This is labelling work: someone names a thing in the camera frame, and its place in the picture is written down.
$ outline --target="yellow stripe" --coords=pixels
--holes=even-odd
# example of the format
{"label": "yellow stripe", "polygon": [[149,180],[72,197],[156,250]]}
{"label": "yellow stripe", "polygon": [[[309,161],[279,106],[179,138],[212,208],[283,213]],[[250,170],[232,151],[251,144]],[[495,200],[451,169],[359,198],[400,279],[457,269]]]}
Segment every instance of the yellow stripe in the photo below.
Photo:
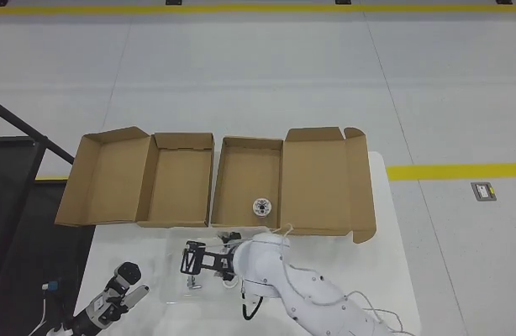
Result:
{"label": "yellow stripe", "polygon": [[485,165],[398,165],[388,167],[387,174],[389,181],[516,177],[516,163]]}
{"label": "yellow stripe", "polygon": [[67,181],[67,176],[36,177],[36,181]]}
{"label": "yellow stripe", "polygon": [[181,6],[0,7],[0,15],[130,15],[165,13],[516,13],[516,5],[334,5],[318,3],[219,3]]}

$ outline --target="cardboard box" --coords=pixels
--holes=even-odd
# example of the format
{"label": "cardboard box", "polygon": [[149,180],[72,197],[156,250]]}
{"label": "cardboard box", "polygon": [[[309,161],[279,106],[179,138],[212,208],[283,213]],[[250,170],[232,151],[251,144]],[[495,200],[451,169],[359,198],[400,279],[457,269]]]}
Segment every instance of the cardboard box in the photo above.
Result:
{"label": "cardboard box", "polygon": [[208,226],[213,152],[211,133],[156,133],[156,167],[143,227]]}
{"label": "cardboard box", "polygon": [[[218,227],[278,225],[282,140],[227,137],[223,139],[212,223]],[[271,213],[258,218],[256,198],[271,202]]]}
{"label": "cardboard box", "polygon": [[290,129],[285,141],[225,138],[213,200],[214,226],[256,226],[258,197],[271,201],[270,228],[295,234],[376,232],[366,136],[359,129]]}
{"label": "cardboard box", "polygon": [[136,127],[87,134],[55,222],[206,226],[213,148],[211,134],[149,136]]}

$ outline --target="gray floor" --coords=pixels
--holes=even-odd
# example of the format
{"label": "gray floor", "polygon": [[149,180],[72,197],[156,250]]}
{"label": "gray floor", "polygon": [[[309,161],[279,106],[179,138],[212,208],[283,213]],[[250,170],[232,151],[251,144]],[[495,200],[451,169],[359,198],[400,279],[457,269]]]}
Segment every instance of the gray floor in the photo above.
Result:
{"label": "gray floor", "polygon": [[[515,162],[516,15],[2,17],[0,102],[71,153],[129,125],[350,125],[387,165]],[[40,174],[68,172],[52,155]],[[516,179],[490,182],[497,202],[391,184],[424,336],[516,335]]]}

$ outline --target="transparent plastic tray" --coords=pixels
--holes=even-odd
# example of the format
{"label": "transparent plastic tray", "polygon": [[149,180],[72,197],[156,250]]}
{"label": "transparent plastic tray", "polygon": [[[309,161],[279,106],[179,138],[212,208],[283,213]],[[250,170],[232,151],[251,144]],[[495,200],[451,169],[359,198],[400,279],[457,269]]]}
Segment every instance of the transparent plastic tray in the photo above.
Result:
{"label": "transparent plastic tray", "polygon": [[234,288],[223,286],[223,280],[214,276],[214,270],[202,270],[195,276],[196,286],[189,288],[189,275],[180,272],[183,249],[188,240],[195,240],[212,246],[208,251],[221,253],[223,241],[221,233],[238,232],[242,239],[250,239],[255,234],[270,232],[267,227],[252,228],[171,228],[166,237],[166,255],[163,277],[161,280],[160,299],[167,304],[178,302],[217,302],[237,301],[241,299],[241,284]]}

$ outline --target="table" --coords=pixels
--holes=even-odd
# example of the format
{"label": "table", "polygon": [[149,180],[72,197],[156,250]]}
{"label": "table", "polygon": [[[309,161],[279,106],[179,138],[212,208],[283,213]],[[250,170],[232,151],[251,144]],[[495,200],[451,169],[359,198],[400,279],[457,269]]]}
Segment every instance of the table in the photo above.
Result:
{"label": "table", "polygon": [[[369,153],[372,190],[376,209],[376,235],[363,244],[345,237],[290,237],[292,261],[296,266],[311,267],[347,294],[365,293],[375,308],[396,312],[405,330],[420,335],[419,311],[413,294],[402,237],[392,203],[385,164],[380,154]],[[247,322],[241,305],[235,302],[178,303],[161,302],[166,253],[165,228],[141,228],[134,223],[100,225],[90,248],[75,314],[79,313],[106,285],[114,268],[124,261],[139,265],[139,284],[150,286],[150,293],[105,335],[223,335],[308,336],[291,320],[281,300],[264,302],[255,318]],[[352,297],[361,307],[366,302]],[[392,328],[399,328],[394,316],[382,317]]]}

